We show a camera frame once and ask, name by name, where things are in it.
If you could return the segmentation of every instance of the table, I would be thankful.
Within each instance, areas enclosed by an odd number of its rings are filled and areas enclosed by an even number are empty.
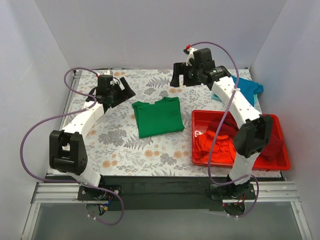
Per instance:
[[[211,99],[207,86],[170,87],[172,70],[113,70],[117,78],[125,77],[134,97],[113,109],[109,109],[92,127],[84,143],[88,155],[88,165],[105,176],[181,176],[205,177],[207,167],[192,163],[192,120],[193,110],[224,111],[226,106]],[[240,77],[251,80],[248,69],[239,70]],[[78,81],[77,90],[88,93],[97,86],[94,74],[83,71]],[[154,102],[163,97],[179,97],[184,131],[168,133],[139,139],[137,123],[132,108],[136,101]],[[76,94],[70,101],[69,112],[79,110],[86,97]],[[259,102],[254,106],[261,112]],[[74,116],[64,119],[67,125]],[[214,177],[225,177],[230,172],[228,167],[212,167]],[[48,173],[61,175],[50,169]],[[279,178],[280,171],[254,170],[257,177]]]

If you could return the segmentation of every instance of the blue cloth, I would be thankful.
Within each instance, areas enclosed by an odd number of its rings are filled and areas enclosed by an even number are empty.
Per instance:
[[[233,79],[233,82],[236,83],[237,78],[235,76],[231,77]],[[242,77],[239,78],[238,88],[240,89],[240,92],[243,94],[245,99],[247,99],[247,101],[252,106],[255,105],[255,102],[258,99],[257,97],[255,97],[255,95],[260,94],[264,91],[264,86],[262,86],[261,84],[254,81],[246,80]],[[212,99],[221,101],[220,98],[215,94],[212,94]]]

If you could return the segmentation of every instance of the red plastic tray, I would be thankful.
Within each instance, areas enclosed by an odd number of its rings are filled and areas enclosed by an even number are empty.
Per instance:
[[[204,163],[199,160],[195,160],[195,133],[199,131],[201,133],[205,133],[207,131],[208,125],[216,119],[221,119],[223,116],[223,111],[206,111],[206,110],[194,110],[192,112],[192,162],[198,166],[207,166],[208,163]],[[275,134],[278,138],[284,141],[284,136],[281,131],[280,123],[278,117],[276,115],[270,114],[273,120],[272,126],[272,133]],[[230,157],[230,161],[226,162],[224,159],[223,161],[219,161],[219,159],[215,159],[211,161],[211,166],[217,167],[232,167],[232,159]],[[259,156],[254,165],[254,170],[289,170],[290,169],[290,161],[286,149],[286,145],[283,144],[282,151],[279,155],[274,158],[272,161],[265,159],[263,156]]]

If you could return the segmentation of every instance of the red cloth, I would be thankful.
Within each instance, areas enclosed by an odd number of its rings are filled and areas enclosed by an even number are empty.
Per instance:
[[[218,125],[220,123],[220,120],[221,119],[213,120],[209,124],[208,130],[216,132]],[[226,115],[226,118],[222,124],[222,127],[219,131],[219,136],[220,135],[228,135],[231,138],[234,138],[235,135],[237,134],[237,131],[238,131],[237,123],[236,123],[234,117],[231,115],[231,113],[228,112]],[[284,141],[281,140],[280,138],[278,138],[273,133],[271,133],[270,142],[267,146],[265,146],[265,148],[261,152],[260,156],[265,157],[268,161],[272,161],[280,153],[283,145],[284,145]]]
[[[197,161],[207,163],[209,160],[209,152],[216,133],[207,130],[195,138],[194,157]],[[211,162],[218,160],[219,163],[234,162],[236,157],[236,149],[233,139],[229,135],[219,135],[216,138],[212,152]]]

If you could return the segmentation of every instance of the glass panel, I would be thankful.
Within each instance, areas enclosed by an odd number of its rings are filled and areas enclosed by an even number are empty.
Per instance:
[[[99,213],[97,206],[89,211]],[[102,218],[114,221],[119,212]],[[116,226],[87,217],[85,204],[41,204],[33,240],[300,240],[290,202],[258,202],[247,216],[236,220],[207,210],[128,210]]]

